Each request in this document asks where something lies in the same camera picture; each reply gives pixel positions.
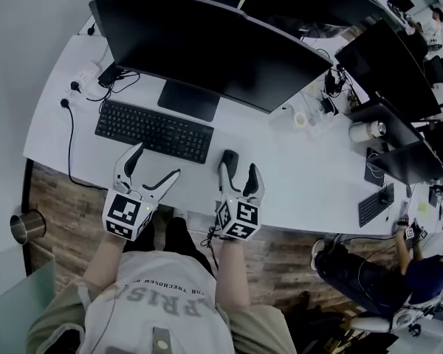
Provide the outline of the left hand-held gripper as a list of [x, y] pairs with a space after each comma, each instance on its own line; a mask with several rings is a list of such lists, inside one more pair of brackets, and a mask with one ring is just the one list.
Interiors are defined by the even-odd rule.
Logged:
[[130, 147], [115, 163], [114, 186], [107, 192], [103, 209], [103, 230], [135, 241], [150, 222], [157, 204], [180, 177], [180, 169], [167, 174], [152, 187], [142, 185], [142, 194], [131, 187], [132, 174], [145, 145]]

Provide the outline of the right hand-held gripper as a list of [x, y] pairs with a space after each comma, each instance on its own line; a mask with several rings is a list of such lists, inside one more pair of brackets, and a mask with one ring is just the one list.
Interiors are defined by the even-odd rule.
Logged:
[[[233, 186], [233, 178], [236, 175], [238, 161], [220, 162], [218, 167], [219, 191], [222, 194], [241, 196], [241, 190]], [[235, 240], [250, 240], [261, 228], [260, 208], [251, 203], [261, 203], [265, 188], [261, 172], [252, 163], [249, 168], [247, 183], [243, 190], [242, 198], [223, 196], [221, 205], [216, 214], [220, 226], [220, 235], [223, 238]]]

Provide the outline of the person's left forearm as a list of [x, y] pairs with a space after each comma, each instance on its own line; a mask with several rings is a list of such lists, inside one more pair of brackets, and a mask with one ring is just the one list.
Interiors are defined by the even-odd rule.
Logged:
[[125, 244], [125, 238], [105, 233], [83, 279], [102, 289], [114, 284]]

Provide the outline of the person's right forearm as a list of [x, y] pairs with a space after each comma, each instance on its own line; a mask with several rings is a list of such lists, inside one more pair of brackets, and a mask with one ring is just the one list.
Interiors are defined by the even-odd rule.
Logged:
[[240, 310], [251, 305], [243, 242], [224, 240], [219, 252], [216, 303], [223, 310]]

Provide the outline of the small black keyboard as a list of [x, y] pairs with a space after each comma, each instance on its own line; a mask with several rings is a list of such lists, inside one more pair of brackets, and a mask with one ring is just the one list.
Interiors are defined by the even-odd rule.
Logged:
[[[389, 200], [387, 204], [381, 204], [379, 201], [380, 193], [387, 193]], [[374, 193], [364, 201], [358, 203], [358, 223], [359, 227], [364, 227], [367, 223], [371, 222], [383, 211], [388, 209], [395, 202], [394, 197], [394, 185], [387, 184], [381, 188], [378, 192]]]

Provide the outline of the person's legs in black trousers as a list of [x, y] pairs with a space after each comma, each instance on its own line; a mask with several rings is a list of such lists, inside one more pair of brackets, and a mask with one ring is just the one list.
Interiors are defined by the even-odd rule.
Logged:
[[[155, 226], [152, 221], [142, 230], [135, 241], [127, 241], [123, 252], [130, 251], [155, 251], [154, 245]], [[176, 217], [169, 220], [165, 228], [165, 247], [169, 251], [198, 261], [214, 277], [211, 265], [206, 256], [195, 246], [189, 234], [184, 218]]]

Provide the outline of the black power adapter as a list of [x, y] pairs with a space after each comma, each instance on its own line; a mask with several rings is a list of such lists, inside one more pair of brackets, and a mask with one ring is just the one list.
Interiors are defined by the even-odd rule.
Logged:
[[120, 75], [121, 70], [118, 69], [115, 65], [115, 62], [113, 62], [98, 77], [98, 85], [103, 88], [108, 88], [117, 80]]

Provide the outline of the white power strip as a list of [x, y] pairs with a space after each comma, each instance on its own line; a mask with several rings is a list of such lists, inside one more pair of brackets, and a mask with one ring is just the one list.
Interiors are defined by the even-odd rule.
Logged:
[[84, 69], [78, 71], [70, 81], [64, 84], [64, 89], [58, 96], [58, 102], [66, 100], [69, 104], [78, 103], [90, 97], [90, 88], [95, 81], [95, 71]]

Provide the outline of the metal trash bin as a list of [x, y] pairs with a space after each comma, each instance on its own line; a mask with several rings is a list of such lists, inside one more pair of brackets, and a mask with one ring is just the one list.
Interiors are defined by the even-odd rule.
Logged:
[[36, 209], [10, 218], [10, 231], [13, 238], [20, 245], [31, 243], [42, 238], [47, 231], [44, 216]]

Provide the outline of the person's torso in grey shirt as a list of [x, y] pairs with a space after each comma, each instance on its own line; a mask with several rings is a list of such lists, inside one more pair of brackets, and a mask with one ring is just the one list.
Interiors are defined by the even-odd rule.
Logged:
[[193, 258], [125, 253], [108, 288], [76, 279], [29, 331], [27, 354], [296, 354], [279, 309], [223, 310]]

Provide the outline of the large black curved monitor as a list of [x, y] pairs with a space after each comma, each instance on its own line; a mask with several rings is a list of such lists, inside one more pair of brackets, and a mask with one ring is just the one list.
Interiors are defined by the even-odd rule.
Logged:
[[115, 65], [271, 113], [331, 68], [303, 41], [210, 0], [94, 0]]

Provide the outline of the dark grey box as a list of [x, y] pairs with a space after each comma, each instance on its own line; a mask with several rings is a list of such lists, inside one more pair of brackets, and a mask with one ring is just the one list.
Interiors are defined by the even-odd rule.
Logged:
[[95, 21], [94, 22], [95, 29], [98, 29], [100, 35], [105, 38], [106, 35], [105, 35], [104, 31], [103, 31], [103, 25], [102, 25], [102, 22], [100, 20], [100, 15], [99, 15], [97, 4], [96, 4], [95, 0], [92, 0], [92, 1], [89, 2], [89, 9], [90, 9], [92, 17], [93, 17], [93, 19]]

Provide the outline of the black side monitor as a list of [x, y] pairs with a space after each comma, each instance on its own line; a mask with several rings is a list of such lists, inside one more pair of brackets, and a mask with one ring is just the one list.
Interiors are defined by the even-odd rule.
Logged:
[[379, 98], [355, 108], [348, 116], [355, 123], [380, 121], [385, 124], [381, 140], [388, 151], [371, 156], [366, 163], [406, 185], [440, 181], [443, 162], [423, 135], [386, 100]]

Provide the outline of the frosted glass panel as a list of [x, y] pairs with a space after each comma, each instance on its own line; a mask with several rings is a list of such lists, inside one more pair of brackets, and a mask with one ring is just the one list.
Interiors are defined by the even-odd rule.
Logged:
[[54, 260], [0, 296], [0, 354], [25, 354], [29, 329], [54, 296]]

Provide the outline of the white office chair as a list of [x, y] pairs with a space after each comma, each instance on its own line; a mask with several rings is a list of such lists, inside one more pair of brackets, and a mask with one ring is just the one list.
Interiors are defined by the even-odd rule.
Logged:
[[427, 302], [412, 305], [406, 302], [392, 316], [357, 316], [351, 320], [351, 329], [367, 333], [393, 333], [413, 326], [421, 318], [429, 316], [443, 307], [443, 291]]

